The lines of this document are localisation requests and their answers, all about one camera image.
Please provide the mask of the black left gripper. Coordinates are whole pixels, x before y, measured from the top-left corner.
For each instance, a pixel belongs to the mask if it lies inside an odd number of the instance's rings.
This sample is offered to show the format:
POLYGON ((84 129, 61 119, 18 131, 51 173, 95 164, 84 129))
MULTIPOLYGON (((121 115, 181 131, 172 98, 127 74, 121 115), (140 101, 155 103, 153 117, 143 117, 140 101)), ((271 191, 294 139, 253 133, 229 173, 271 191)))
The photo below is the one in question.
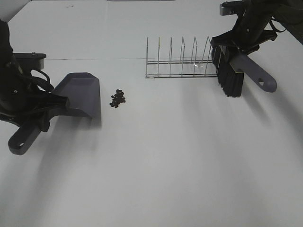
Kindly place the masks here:
MULTIPOLYGON (((0 119, 21 126, 38 111, 40 100, 46 97, 48 109, 68 110, 68 97, 49 93, 53 90, 49 76, 42 70, 23 70, 14 54, 0 60, 0 119)), ((36 123, 42 132, 50 127, 49 112, 39 112, 36 123)))

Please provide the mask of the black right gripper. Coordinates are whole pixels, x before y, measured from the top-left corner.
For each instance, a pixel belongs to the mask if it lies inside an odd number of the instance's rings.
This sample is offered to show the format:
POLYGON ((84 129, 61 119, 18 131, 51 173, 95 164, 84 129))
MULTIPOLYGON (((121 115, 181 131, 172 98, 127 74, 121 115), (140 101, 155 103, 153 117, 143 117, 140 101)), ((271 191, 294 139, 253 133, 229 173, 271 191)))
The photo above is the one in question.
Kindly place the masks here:
POLYGON ((265 30, 277 10, 276 0, 238 0, 234 5, 238 19, 233 32, 212 37, 212 47, 234 47, 238 52, 249 55, 258 51, 261 44, 276 40, 275 31, 265 30))

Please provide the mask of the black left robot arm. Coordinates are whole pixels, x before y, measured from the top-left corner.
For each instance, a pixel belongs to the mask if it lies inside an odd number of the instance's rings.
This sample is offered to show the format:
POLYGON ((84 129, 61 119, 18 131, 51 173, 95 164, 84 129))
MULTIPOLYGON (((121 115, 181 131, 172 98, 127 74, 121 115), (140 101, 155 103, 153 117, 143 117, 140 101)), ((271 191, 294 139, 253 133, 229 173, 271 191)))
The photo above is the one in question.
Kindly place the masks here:
POLYGON ((14 53, 7 22, 0 22, 0 118, 22 126, 33 122, 43 132, 51 110, 66 109, 67 97, 53 94, 50 77, 42 71, 43 53, 14 53))

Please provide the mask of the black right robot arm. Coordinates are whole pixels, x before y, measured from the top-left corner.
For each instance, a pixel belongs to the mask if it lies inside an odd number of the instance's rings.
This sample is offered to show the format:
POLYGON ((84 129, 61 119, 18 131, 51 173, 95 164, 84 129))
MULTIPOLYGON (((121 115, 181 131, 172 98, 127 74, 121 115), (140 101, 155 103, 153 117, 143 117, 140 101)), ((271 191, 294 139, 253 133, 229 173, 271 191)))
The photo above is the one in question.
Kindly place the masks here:
POLYGON ((236 0, 220 5, 220 15, 237 15, 233 28, 211 39, 213 48, 225 46, 250 54, 268 41, 274 41, 278 30, 266 30, 266 26, 276 20, 296 26, 303 22, 303 2, 301 0, 236 0))

